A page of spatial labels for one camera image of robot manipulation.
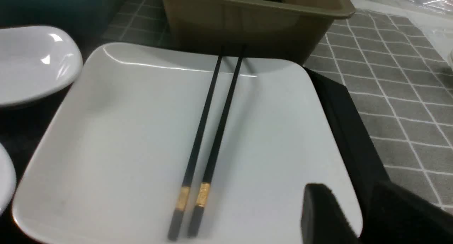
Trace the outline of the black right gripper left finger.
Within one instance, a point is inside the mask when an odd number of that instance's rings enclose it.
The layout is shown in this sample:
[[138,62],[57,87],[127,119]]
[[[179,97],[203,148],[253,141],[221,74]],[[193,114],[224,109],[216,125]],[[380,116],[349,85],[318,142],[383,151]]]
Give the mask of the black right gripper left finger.
[[332,191],[324,184],[304,187],[301,216],[304,244],[359,244]]

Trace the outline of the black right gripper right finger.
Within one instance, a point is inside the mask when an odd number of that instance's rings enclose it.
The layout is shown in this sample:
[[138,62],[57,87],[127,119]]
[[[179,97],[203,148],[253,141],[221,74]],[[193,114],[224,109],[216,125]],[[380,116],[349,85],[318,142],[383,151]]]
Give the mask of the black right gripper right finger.
[[364,244],[451,244],[453,218],[390,181],[375,184],[361,233]]

